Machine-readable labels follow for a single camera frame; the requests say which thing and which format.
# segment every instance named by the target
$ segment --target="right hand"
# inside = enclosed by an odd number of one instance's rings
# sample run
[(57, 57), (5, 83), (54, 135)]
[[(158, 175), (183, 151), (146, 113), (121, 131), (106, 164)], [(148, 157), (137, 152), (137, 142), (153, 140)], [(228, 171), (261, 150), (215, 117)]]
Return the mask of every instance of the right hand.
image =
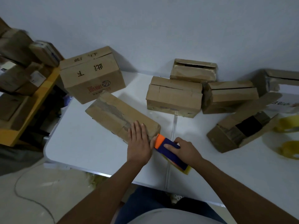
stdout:
[(191, 142), (187, 142), (180, 137), (177, 137), (174, 140), (174, 143), (180, 144), (180, 149), (177, 149), (171, 145), (165, 144), (164, 147), (167, 148), (169, 151), (174, 153), (178, 156), (184, 163), (188, 164), (192, 168), (204, 160), (201, 154), (197, 151), (197, 149), (193, 146)]

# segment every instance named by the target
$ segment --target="white cord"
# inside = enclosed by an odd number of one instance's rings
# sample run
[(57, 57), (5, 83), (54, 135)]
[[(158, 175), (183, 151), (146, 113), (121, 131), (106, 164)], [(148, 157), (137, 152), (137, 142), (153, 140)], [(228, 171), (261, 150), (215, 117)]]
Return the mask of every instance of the white cord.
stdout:
[(48, 214), (51, 216), (51, 218), (52, 218), (52, 220), (53, 220), (53, 223), (56, 224), (55, 219), (54, 219), (52, 213), (50, 212), (50, 210), (49, 210), (46, 206), (44, 206), (43, 204), (41, 204), (41, 203), (39, 203), (39, 202), (37, 202), (37, 201), (35, 201), (35, 200), (32, 200), (32, 199), (23, 197), (23, 196), (19, 195), (18, 192), (17, 192), (17, 183), (18, 183), (18, 181), (20, 180), (20, 178), (21, 178), (24, 174), (28, 173), (29, 171), (31, 171), (32, 169), (34, 169), (34, 168), (36, 168), (36, 167), (38, 167), (38, 166), (40, 166), (40, 165), (43, 165), (43, 163), (42, 163), (42, 164), (39, 164), (39, 165), (37, 165), (37, 166), (35, 166), (35, 167), (33, 167), (33, 168), (30, 168), (30, 169), (27, 170), (27, 171), (25, 171), (25, 172), (24, 172), (24, 173), (17, 179), (17, 181), (16, 181), (16, 183), (15, 183), (15, 185), (14, 185), (14, 187), (13, 187), (13, 192), (15, 193), (15, 195), (16, 195), (17, 197), (22, 198), (22, 199), (24, 199), (24, 200), (29, 200), (29, 201), (31, 201), (31, 202), (33, 202), (33, 203), (36, 203), (36, 204), (38, 204), (39, 206), (43, 207), (43, 208), (48, 212)]

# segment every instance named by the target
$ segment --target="person's lap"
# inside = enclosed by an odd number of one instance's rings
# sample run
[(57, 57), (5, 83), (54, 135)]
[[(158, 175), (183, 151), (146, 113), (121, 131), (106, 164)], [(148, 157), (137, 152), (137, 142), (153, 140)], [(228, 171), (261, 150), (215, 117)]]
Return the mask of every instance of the person's lap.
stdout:
[(134, 218), (159, 208), (173, 208), (188, 211), (225, 223), (205, 202), (184, 197), (175, 205), (172, 205), (170, 197), (167, 196), (165, 192), (140, 186), (120, 209), (115, 224), (127, 224)]

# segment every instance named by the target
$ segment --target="cardboard box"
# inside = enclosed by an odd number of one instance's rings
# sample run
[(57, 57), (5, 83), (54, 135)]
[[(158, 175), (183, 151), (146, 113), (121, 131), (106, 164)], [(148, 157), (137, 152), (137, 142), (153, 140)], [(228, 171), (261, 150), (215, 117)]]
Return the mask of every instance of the cardboard box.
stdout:
[(175, 59), (170, 79), (189, 82), (215, 82), (218, 66), (215, 63)]
[(0, 54), (8, 59), (28, 66), (39, 59), (31, 52), (32, 39), (22, 30), (11, 28), (0, 38)]
[(299, 72), (263, 69), (252, 79), (260, 96), (268, 92), (281, 93), (282, 97), (267, 106), (279, 113), (299, 111)]
[(146, 125), (149, 140), (160, 133), (161, 130), (161, 126), (157, 122), (105, 90), (99, 94), (98, 99), (85, 112), (126, 143), (129, 141), (128, 129), (136, 120), (140, 124), (144, 123)]
[(60, 62), (60, 75), (65, 89), (81, 104), (125, 88), (123, 75), (109, 46)]
[(14, 92), (30, 78), (24, 68), (15, 62), (0, 56), (0, 87), (8, 92)]
[(236, 113), (227, 116), (207, 133), (214, 147), (221, 153), (240, 148), (264, 133), (272, 130), (279, 117), (269, 117), (264, 110), (267, 104), (281, 97), (279, 93), (267, 93), (257, 100), (241, 105)]
[(32, 62), (25, 70), (29, 80), (16, 90), (16, 93), (31, 96), (51, 74), (50, 67)]
[(10, 29), (10, 27), (0, 18), (0, 37), (2, 34), (7, 32)]
[(64, 59), (50, 42), (35, 41), (29, 48), (41, 62), (52, 67), (58, 67), (60, 61)]
[(2, 94), (0, 97), (2, 109), (0, 128), (18, 131), (23, 126), (34, 104), (33, 97)]
[(194, 118), (201, 108), (202, 84), (154, 76), (146, 100), (149, 110)]
[(258, 98), (250, 81), (209, 82), (204, 86), (202, 112), (232, 113), (245, 102)]

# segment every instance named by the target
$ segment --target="hand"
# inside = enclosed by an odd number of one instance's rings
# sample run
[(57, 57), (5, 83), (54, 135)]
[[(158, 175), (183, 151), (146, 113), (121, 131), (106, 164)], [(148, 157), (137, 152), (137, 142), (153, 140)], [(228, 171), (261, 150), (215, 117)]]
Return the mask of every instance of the hand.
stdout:
[(147, 128), (142, 123), (141, 127), (138, 121), (131, 124), (129, 133), (127, 161), (134, 161), (140, 163), (142, 166), (146, 165), (152, 156), (152, 149), (155, 146), (156, 138), (148, 142)]
[(180, 137), (177, 137), (174, 140), (174, 143), (179, 143), (181, 148), (177, 149), (168, 144), (165, 144), (164, 147), (177, 155), (178, 158), (180, 158), (184, 163), (188, 164), (192, 168), (194, 168), (195, 165), (198, 164), (198, 162), (204, 160), (204, 158), (200, 155), (200, 153), (191, 142), (187, 142)]

